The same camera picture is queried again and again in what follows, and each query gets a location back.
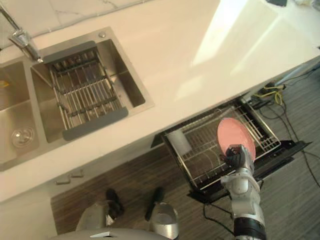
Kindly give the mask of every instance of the marble backsplash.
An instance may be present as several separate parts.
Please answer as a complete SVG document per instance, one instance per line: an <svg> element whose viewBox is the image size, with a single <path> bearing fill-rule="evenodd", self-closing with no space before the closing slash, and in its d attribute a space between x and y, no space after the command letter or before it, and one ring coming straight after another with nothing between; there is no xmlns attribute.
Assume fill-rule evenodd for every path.
<svg viewBox="0 0 320 240"><path fill-rule="evenodd" d="M148 0L0 0L0 2L20 26L31 36L36 36ZM0 14L0 48L11 44L7 36L12 32L12 27Z"/></svg>

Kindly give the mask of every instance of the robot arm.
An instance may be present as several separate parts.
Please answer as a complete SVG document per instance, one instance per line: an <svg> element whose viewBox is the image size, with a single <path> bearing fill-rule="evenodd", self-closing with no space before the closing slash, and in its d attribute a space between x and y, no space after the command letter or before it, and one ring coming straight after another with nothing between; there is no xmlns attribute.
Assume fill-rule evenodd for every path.
<svg viewBox="0 0 320 240"><path fill-rule="evenodd" d="M231 197L234 235L237 240L266 240L265 220L260 207L260 187L253 177L254 161L243 145L231 145L226 163L235 172L221 177Z"/></svg>

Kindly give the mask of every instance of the metal grate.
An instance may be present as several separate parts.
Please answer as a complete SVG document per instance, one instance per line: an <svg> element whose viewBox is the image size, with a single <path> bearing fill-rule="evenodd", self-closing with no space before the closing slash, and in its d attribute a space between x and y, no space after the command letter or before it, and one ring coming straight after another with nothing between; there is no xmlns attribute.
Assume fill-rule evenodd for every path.
<svg viewBox="0 0 320 240"><path fill-rule="evenodd" d="M215 108L199 119L182 123L179 129L189 142L191 150L179 155L172 142L171 145L189 182L197 189L203 190L219 181L222 175L232 173L231 167L219 158L222 151L217 142L217 129L223 118L235 118L248 129L256 146L256 159L281 145L254 110L251 108L249 113L242 105Z"/></svg>
<svg viewBox="0 0 320 240"><path fill-rule="evenodd" d="M56 61L49 68L66 130L121 109L122 103L95 48Z"/></svg>

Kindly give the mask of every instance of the gray rack handle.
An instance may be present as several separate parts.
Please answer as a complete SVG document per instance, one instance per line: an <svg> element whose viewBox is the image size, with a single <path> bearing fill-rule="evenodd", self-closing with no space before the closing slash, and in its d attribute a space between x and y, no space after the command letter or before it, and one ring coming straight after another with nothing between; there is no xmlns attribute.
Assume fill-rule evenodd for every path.
<svg viewBox="0 0 320 240"><path fill-rule="evenodd" d="M128 114L129 111L126 107L109 112L108 114L100 116L99 118L92 119L91 121L75 126L71 129L64 130L62 132L63 139L66 141L71 141L79 138L107 125L113 124L120 119L125 118L128 116Z"/></svg>
<svg viewBox="0 0 320 240"><path fill-rule="evenodd" d="M43 57L43 62L45 64L49 64L49 63L53 64L53 63L55 63L55 61L60 61L63 58L72 56L74 54L79 54L82 51L95 48L96 46L97 46L97 44L95 43L95 41L87 41L82 44L67 48L65 50L55 52L51 55L47 55L47 56Z"/></svg>

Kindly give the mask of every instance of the double sink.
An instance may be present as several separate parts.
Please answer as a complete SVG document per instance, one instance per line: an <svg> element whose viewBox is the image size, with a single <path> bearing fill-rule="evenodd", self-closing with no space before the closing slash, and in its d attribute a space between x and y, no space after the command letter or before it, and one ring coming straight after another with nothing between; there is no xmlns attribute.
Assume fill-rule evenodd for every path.
<svg viewBox="0 0 320 240"><path fill-rule="evenodd" d="M110 27L40 54L0 68L0 171L153 106Z"/></svg>

